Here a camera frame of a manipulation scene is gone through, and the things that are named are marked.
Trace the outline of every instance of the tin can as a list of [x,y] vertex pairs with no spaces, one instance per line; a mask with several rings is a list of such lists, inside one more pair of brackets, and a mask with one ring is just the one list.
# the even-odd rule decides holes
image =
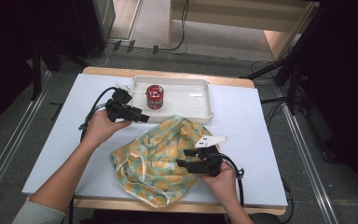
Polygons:
[[151,85],[146,90],[147,106],[152,109],[159,109],[163,105],[164,89],[159,85]]

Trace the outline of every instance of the sleeve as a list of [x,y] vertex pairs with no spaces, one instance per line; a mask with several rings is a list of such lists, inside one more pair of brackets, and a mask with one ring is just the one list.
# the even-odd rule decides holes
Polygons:
[[65,217],[65,213],[46,207],[42,204],[26,201],[14,218],[12,224],[22,223],[44,223],[60,224]]

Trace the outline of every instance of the gray carpet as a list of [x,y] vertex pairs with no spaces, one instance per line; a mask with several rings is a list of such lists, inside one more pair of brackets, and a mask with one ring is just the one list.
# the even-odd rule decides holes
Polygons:
[[[253,62],[232,58],[190,54],[158,53],[153,55],[151,50],[145,49],[126,53],[124,47],[118,51],[109,51],[107,55],[109,61],[106,67],[207,74],[222,77],[249,75],[253,64]],[[93,59],[93,62],[104,63],[104,55],[97,56],[96,59]],[[265,66],[264,63],[257,63],[253,69],[257,70],[263,66]],[[52,80],[48,86],[46,97],[0,182],[0,223],[10,223],[25,201],[26,196],[21,194],[22,186],[54,125],[52,118],[58,107],[51,105],[50,102],[64,103],[78,73],[81,73],[81,69],[64,58],[62,58],[61,71],[51,73]],[[255,83],[260,99],[278,97],[276,87],[270,84],[269,79],[260,78]],[[0,153],[30,103],[31,95],[32,87],[29,87],[1,116]],[[274,105],[274,103],[263,105],[264,113],[267,115]],[[332,201],[338,222],[358,223],[358,179],[356,174],[344,164],[330,164],[324,161],[321,145],[316,140],[309,121],[301,113],[296,113],[296,118],[307,141],[313,162]],[[295,199],[295,211],[290,223],[325,223],[283,113],[273,118],[269,134],[282,178],[288,182]],[[281,217],[281,220],[287,218],[289,211],[290,208],[288,208],[287,214]],[[92,216],[92,210],[76,209],[76,220],[90,216]]]

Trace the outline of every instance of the yellow patterned cloth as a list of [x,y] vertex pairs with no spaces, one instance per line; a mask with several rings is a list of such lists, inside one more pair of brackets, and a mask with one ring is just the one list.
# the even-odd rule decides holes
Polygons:
[[203,135],[211,133],[188,119],[171,116],[155,128],[112,152],[120,185],[129,194],[152,205],[167,206],[181,199],[199,179],[179,167],[175,159],[186,157]]

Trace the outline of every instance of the white tray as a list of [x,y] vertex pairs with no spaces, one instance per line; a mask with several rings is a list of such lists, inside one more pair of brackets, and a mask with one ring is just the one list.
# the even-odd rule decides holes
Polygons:
[[[163,106],[160,109],[147,106],[146,89],[154,84],[164,89]],[[142,109],[143,114],[150,116],[148,122],[160,123],[175,114],[197,123],[208,122],[213,117],[209,82],[204,79],[135,77],[130,105]]]

